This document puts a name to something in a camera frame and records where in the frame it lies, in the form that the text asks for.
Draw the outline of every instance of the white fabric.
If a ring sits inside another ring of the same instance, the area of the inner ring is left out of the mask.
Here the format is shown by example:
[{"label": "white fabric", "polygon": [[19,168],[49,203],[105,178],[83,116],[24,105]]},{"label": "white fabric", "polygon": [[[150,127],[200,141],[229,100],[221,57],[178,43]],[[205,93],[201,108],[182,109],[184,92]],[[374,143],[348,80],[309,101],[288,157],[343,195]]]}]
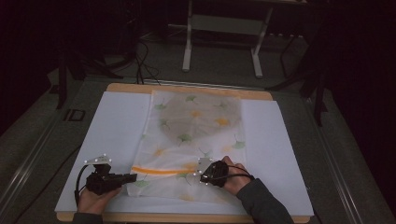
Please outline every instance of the white fabric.
[{"label": "white fabric", "polygon": [[199,183],[198,158],[230,156],[246,163],[240,99],[206,93],[154,91],[129,185],[131,196],[235,203],[224,189]]}]

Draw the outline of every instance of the wire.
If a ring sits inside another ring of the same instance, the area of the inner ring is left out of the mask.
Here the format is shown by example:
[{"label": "wire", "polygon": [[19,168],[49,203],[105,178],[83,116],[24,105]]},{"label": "wire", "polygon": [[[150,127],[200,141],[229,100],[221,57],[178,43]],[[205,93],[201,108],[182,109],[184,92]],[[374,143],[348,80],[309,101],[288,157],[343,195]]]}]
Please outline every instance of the wire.
[{"label": "wire", "polygon": [[55,176],[59,173],[59,171],[61,171],[62,167],[64,166],[64,164],[81,148],[81,145],[79,145],[78,147],[76,147],[68,156],[67,158],[61,163],[61,165],[58,167],[58,169],[55,171],[55,173],[52,175],[52,177],[50,178],[50,180],[47,182],[47,184],[44,186],[44,188],[42,190],[40,190],[40,192],[38,192],[38,194],[35,196],[35,198],[30,201],[30,203],[28,205],[26,205],[26,207],[24,207],[24,209],[20,212],[20,214],[17,216],[17,218],[15,219],[15,221],[13,223],[17,223],[20,218],[24,215],[24,213],[29,210],[29,208],[33,205],[33,203],[35,203],[35,201],[43,194],[43,192],[46,190],[46,188],[50,185],[50,183],[52,182],[52,180],[55,178]]},{"label": "wire", "polygon": [[142,63],[143,63],[143,61],[142,61],[142,63],[139,62],[139,58],[136,57],[136,62],[137,62],[137,72],[136,72],[137,84],[139,84],[139,78],[140,78],[140,80],[142,81],[142,85],[144,85],[145,81],[144,81],[143,75],[142,75]]},{"label": "wire", "polygon": [[79,171],[78,177],[77,177],[77,181],[76,181],[76,189],[75,189],[75,200],[76,200],[76,205],[78,205],[78,201],[79,201],[79,193],[84,189],[78,189],[79,188],[79,180],[81,179],[82,173],[84,172],[85,168],[87,168],[88,165],[84,165],[81,170]]},{"label": "wire", "polygon": [[235,175],[224,175],[221,177],[215,177],[215,178],[210,178],[211,180],[219,180],[219,179],[224,179],[224,178],[229,178],[229,177],[235,177],[235,176],[245,176],[250,178],[251,180],[254,180],[254,176],[253,175],[245,175],[245,174],[235,174]]},{"label": "wire", "polygon": [[142,42],[142,41],[139,41],[138,42],[139,44],[141,44],[141,45],[143,45],[145,48],[146,48],[146,54],[145,54],[145,56],[143,57],[143,59],[142,59],[142,63],[146,60],[146,58],[148,57],[148,54],[149,54],[149,46],[147,45],[147,44],[145,44],[144,42]]},{"label": "wire", "polygon": [[[147,64],[145,64],[145,63],[143,63],[142,65],[145,67],[146,71],[149,73],[149,77],[146,77],[146,78],[150,78],[150,77],[151,77],[151,78],[155,79],[155,80],[157,81],[158,85],[161,86],[160,81],[157,79],[157,76],[160,74],[160,70],[158,70],[158,69],[155,68],[155,67],[149,66],[149,65],[147,65]],[[149,71],[149,68],[154,69],[157,73],[156,73],[155,75],[153,75],[153,74]]]},{"label": "wire", "polygon": [[[184,32],[184,31],[187,31],[187,28],[182,28],[182,29],[180,29],[180,30],[178,30],[178,31],[175,31],[175,32],[173,32],[172,34],[168,35],[167,37],[171,37],[171,36],[174,36],[174,35],[178,35],[178,34]],[[154,36],[154,38],[149,38],[151,35],[155,35],[154,32],[151,31],[151,32],[148,32],[148,33],[146,33],[146,34],[144,34],[144,35],[141,35],[141,36],[139,37],[139,39],[145,40],[145,41],[149,41],[149,42],[159,42],[159,41],[163,41],[163,39],[160,38],[160,37],[158,37],[158,36]]]}]

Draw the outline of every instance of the sleeve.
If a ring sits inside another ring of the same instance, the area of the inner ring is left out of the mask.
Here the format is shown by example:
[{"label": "sleeve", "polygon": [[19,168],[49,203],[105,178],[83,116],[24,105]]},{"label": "sleeve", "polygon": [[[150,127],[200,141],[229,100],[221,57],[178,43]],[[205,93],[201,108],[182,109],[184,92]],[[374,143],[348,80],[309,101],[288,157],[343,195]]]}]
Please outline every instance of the sleeve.
[{"label": "sleeve", "polygon": [[75,213],[72,224],[103,224],[102,216],[89,213]]},{"label": "sleeve", "polygon": [[260,181],[255,179],[245,185],[236,194],[255,223],[283,224],[294,223],[288,210],[280,203]]}]

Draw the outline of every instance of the human hand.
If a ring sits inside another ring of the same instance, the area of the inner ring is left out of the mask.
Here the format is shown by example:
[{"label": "human hand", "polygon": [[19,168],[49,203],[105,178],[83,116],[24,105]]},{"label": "human hand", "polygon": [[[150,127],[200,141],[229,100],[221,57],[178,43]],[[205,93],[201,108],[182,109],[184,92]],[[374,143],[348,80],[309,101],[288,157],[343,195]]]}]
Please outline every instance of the human hand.
[{"label": "human hand", "polygon": [[90,213],[102,215],[105,211],[108,202],[117,194],[122,188],[111,190],[102,195],[97,195],[88,189],[84,189],[79,196],[78,209],[79,213]]},{"label": "human hand", "polygon": [[[228,166],[228,175],[245,174],[248,175],[248,171],[241,163],[233,164],[230,157],[226,156],[222,159]],[[250,182],[250,178],[247,176],[233,176],[227,178],[227,182],[224,184],[224,188],[229,191],[232,195],[236,195],[239,190]]]}]

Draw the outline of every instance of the metal stand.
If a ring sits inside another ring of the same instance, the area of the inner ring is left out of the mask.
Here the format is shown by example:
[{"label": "metal stand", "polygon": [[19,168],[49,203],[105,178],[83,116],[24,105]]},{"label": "metal stand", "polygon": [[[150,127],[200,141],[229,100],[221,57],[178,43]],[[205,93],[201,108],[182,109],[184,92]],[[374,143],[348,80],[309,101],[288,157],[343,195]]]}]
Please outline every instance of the metal stand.
[{"label": "metal stand", "polygon": [[268,27],[268,22],[271,19],[272,12],[273,8],[268,8],[264,21],[196,15],[192,13],[192,0],[189,0],[189,16],[187,18],[187,43],[184,50],[182,67],[183,72],[190,71],[191,32],[192,29],[197,29],[243,35],[257,35],[258,41],[256,46],[251,50],[251,58],[253,61],[256,78],[262,78],[262,67],[260,65],[259,51],[262,46],[262,41],[264,40],[265,32]]}]

